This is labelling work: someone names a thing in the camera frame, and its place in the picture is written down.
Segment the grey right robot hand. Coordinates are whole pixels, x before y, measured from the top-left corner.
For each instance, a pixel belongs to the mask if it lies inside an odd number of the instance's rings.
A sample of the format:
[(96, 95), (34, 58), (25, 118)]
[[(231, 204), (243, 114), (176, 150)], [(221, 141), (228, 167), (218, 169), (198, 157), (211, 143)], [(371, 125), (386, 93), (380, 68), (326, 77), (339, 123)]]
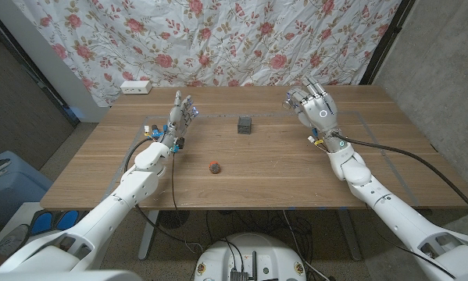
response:
[(300, 87), (292, 87), (283, 102), (285, 109), (294, 110), (299, 121), (309, 128), (317, 129), (324, 135), (340, 133), (338, 128), (338, 108), (334, 99), (313, 77), (305, 75)]

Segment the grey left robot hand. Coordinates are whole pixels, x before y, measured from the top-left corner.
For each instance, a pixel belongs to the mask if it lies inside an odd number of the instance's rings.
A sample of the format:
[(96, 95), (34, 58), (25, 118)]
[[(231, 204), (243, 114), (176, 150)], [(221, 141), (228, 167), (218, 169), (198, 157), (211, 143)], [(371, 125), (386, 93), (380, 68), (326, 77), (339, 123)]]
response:
[(162, 143), (171, 151), (176, 152), (184, 146), (184, 135), (191, 121), (198, 115), (198, 110), (193, 106), (191, 96), (183, 98), (180, 91), (176, 92), (174, 105), (170, 110), (167, 131)]

